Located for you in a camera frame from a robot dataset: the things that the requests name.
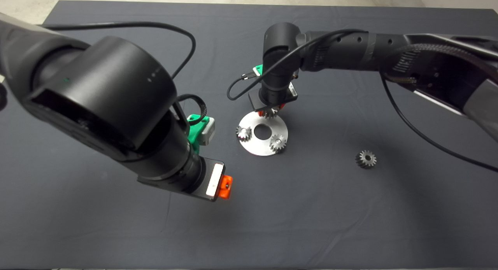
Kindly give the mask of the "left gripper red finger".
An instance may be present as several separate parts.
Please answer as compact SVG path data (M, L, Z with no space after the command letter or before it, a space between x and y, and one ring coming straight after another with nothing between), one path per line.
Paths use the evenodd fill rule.
M231 197L231 188L233 184L233 178L229 175L223 175L222 181L219 185L219 192L217 196L221 199L227 200Z

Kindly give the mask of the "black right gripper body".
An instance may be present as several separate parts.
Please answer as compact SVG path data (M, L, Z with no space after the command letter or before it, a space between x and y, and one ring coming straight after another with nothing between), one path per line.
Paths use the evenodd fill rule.
M255 112L261 112L267 109L277 109L282 105L297 100L298 94L293 84L290 82L286 89L271 89L266 84L258 90L252 90L248 93L249 101Z

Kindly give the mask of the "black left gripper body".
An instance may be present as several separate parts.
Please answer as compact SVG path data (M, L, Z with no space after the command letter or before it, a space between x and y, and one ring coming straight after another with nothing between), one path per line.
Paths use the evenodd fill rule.
M137 181L153 188L214 202L221 190L224 173L224 162L199 157L198 162L188 161L169 178L151 180L139 176Z

